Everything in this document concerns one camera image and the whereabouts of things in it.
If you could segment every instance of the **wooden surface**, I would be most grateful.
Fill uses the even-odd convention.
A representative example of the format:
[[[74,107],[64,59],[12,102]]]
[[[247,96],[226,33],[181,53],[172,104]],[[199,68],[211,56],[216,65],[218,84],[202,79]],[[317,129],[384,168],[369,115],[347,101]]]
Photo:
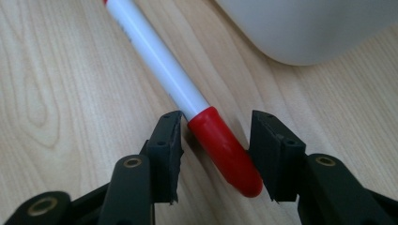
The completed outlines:
[[[176,110],[100,0],[0,1],[0,222],[48,190],[109,182]],[[252,110],[273,113],[361,183],[398,199],[398,26],[322,65],[277,63],[212,0],[138,5],[248,147]],[[295,203],[240,196],[183,127],[179,203],[158,224],[299,224]]]

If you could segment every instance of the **wooden table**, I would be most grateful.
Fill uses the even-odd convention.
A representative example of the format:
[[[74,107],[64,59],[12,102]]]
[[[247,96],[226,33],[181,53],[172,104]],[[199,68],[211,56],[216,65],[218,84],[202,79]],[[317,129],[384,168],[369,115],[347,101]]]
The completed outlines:
[[[313,67],[277,63],[211,0],[138,0],[208,101],[248,147],[252,110],[273,113],[307,153],[342,160],[398,199],[398,26]],[[0,1],[0,222],[48,190],[76,199],[137,154],[176,106],[100,0]],[[179,203],[158,224],[299,224],[297,205],[229,186],[183,122]]]

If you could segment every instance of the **marker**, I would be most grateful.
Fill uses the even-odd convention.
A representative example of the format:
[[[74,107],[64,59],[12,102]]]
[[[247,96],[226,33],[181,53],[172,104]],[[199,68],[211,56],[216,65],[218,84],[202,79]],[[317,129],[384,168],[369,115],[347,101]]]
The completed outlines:
[[[246,197],[260,194],[263,183],[250,157],[210,106],[185,70],[132,0],[104,0],[164,90],[188,121],[188,128],[204,147],[225,180]]]

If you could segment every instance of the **wood grain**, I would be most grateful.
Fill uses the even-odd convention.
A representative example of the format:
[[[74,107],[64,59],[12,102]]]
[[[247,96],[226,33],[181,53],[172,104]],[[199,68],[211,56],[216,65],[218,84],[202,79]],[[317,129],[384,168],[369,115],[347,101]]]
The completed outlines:
[[[109,182],[176,110],[101,2],[0,1],[0,222],[41,192],[76,199]],[[212,0],[137,3],[245,147],[252,110],[273,113],[308,153],[398,199],[397,25],[327,63],[290,67]],[[183,148],[180,201],[157,205],[158,224],[299,224],[295,203],[240,196],[185,126]]]

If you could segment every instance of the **whiteboard marker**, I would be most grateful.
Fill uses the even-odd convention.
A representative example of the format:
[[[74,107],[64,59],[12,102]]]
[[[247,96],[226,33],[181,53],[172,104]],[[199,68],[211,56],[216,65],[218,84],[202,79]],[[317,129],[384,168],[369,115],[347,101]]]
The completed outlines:
[[[249,155],[193,84],[185,70],[132,0],[104,0],[135,50],[188,121],[188,128],[225,180],[246,197],[260,194],[263,183]]]

